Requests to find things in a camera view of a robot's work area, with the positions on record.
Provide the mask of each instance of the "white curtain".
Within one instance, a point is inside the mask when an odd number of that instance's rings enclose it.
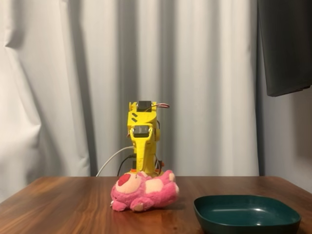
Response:
[[[0,200],[89,176],[129,146],[129,101],[159,109],[178,176],[258,175],[254,0],[0,1]],[[116,175],[125,155],[102,175]]]

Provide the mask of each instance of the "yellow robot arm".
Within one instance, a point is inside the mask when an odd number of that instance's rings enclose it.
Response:
[[[127,125],[136,153],[136,168],[132,169],[132,172],[144,171],[153,176],[156,142],[160,138],[160,130],[157,128],[156,102],[129,103]]]

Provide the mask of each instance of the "green tray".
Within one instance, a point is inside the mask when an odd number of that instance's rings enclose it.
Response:
[[[301,220],[284,203],[254,195],[203,196],[194,209],[209,234],[295,234]]]

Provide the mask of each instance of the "pink plush toy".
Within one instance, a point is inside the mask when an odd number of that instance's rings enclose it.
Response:
[[[163,175],[151,178],[144,172],[122,175],[111,191],[112,208],[123,211],[145,211],[151,207],[164,207],[176,201],[179,188],[175,175],[167,170]]]

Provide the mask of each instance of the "wire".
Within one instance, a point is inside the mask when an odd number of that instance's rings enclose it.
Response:
[[[101,171],[104,169],[104,167],[107,165],[107,163],[109,163],[110,160],[113,159],[113,157],[115,157],[117,154],[119,154],[121,151],[127,150],[127,149],[133,149],[133,146],[128,146],[125,148],[122,148],[121,150],[118,150],[116,153],[114,153],[101,167],[101,169],[99,170],[99,172],[97,173],[96,177],[99,176],[99,174],[101,173]]]
[[[160,163],[159,163],[159,160],[158,160],[158,157],[156,156],[156,154],[155,154],[155,158],[156,158],[156,162],[157,162],[157,164],[158,164],[158,168],[159,168],[158,175],[160,175],[161,168],[160,168]]]
[[[147,108],[146,110],[145,110],[145,112],[146,111],[148,111],[149,109],[151,109],[152,107],[161,107],[161,108],[169,108],[170,106],[169,106],[169,104],[167,104],[167,103],[157,103],[157,104],[155,104],[155,105],[152,105],[152,106],[150,106],[149,108]]]
[[[131,156],[126,157],[126,158],[121,162],[121,164],[120,164],[120,166],[119,166],[119,169],[118,169],[117,176],[119,176],[119,172],[120,172],[121,166],[122,166],[123,163],[124,163],[127,159],[129,159],[129,158],[131,158]]]

